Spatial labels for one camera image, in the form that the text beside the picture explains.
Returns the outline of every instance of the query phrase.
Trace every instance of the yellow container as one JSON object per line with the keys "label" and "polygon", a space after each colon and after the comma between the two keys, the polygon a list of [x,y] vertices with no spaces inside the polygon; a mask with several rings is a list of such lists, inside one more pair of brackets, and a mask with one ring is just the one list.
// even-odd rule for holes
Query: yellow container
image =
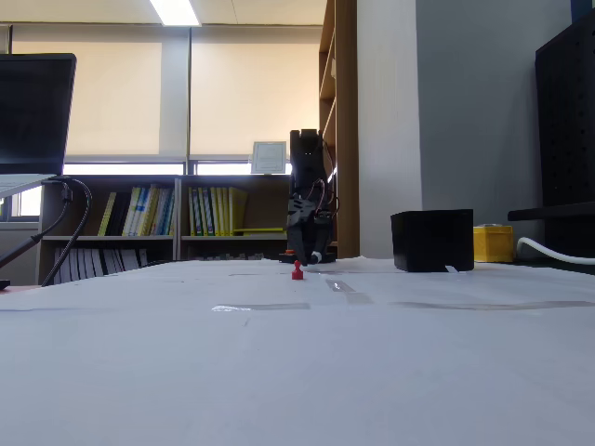
{"label": "yellow container", "polygon": [[473,228],[476,262],[512,262],[514,257],[512,226]]}

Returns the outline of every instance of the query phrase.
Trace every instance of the monitor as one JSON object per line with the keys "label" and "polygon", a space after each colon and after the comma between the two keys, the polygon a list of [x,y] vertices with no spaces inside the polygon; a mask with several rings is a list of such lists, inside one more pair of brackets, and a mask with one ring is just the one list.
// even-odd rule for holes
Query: monitor
{"label": "monitor", "polygon": [[61,175],[73,54],[0,55],[0,174]]}

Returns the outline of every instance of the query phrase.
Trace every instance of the white table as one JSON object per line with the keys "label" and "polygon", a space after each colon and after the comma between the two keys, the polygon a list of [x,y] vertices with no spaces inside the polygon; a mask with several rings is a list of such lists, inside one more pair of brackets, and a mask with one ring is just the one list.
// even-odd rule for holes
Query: white table
{"label": "white table", "polygon": [[3,296],[0,444],[595,444],[595,278],[291,269],[178,263]]}

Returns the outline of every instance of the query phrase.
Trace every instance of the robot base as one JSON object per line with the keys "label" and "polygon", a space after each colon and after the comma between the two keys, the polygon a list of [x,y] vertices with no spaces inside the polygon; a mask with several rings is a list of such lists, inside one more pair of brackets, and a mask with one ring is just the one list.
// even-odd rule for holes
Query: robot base
{"label": "robot base", "polygon": [[[289,265],[293,265],[294,263],[296,263],[296,260],[298,260],[298,256],[296,256],[295,254],[281,254],[279,255],[279,261],[281,263],[288,263]],[[322,264],[322,263],[335,263],[337,261],[337,255],[336,254],[324,254],[323,255],[323,260],[318,262],[318,264]]]}

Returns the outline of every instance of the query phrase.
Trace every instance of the black cube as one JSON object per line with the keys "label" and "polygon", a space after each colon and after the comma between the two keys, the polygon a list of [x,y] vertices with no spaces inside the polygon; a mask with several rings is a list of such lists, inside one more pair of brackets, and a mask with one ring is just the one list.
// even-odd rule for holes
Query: black cube
{"label": "black cube", "polygon": [[394,265],[409,272],[473,269],[473,210],[411,211],[390,217]]}

